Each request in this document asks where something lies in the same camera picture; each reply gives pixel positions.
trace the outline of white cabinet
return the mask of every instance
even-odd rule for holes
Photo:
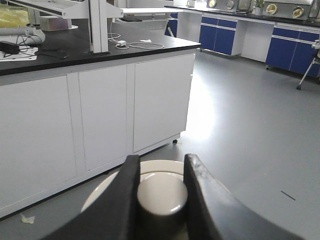
[[[0,86],[0,218],[178,138],[194,52],[29,73],[31,81]]]
[[[0,210],[76,176],[66,76],[0,86]]]
[[[135,65],[133,151],[186,129],[193,54]]]
[[[79,73],[86,170],[126,155],[127,67]]]

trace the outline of white plate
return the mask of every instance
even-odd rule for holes
[[[173,160],[149,160],[140,163],[140,182],[152,173],[172,173],[181,180],[184,178],[184,163]],[[81,213],[86,210],[109,186],[113,179],[118,174],[118,171],[108,176],[101,182],[82,206]]]

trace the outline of black device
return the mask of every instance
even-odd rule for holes
[[[0,51],[6,54],[18,54],[19,46],[13,42],[0,41]]]

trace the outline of gray floor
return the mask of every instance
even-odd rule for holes
[[[306,240],[320,239],[320,85],[260,62],[197,52],[186,131],[142,160],[197,154],[245,205]],[[1,240],[36,240],[63,225],[100,176],[0,222]]]

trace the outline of cabinet drawer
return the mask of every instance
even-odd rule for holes
[[[204,24],[217,25],[218,24],[218,19],[203,16],[201,22],[204,23]]]
[[[276,36],[297,39],[299,37],[299,33],[299,31],[275,27],[272,34]]]
[[[177,19],[178,18],[178,13],[171,13],[170,14],[172,18]]]
[[[315,40],[319,39],[319,33],[301,31],[299,35],[299,39],[314,42]]]
[[[237,22],[219,19],[218,26],[235,29],[237,27]]]

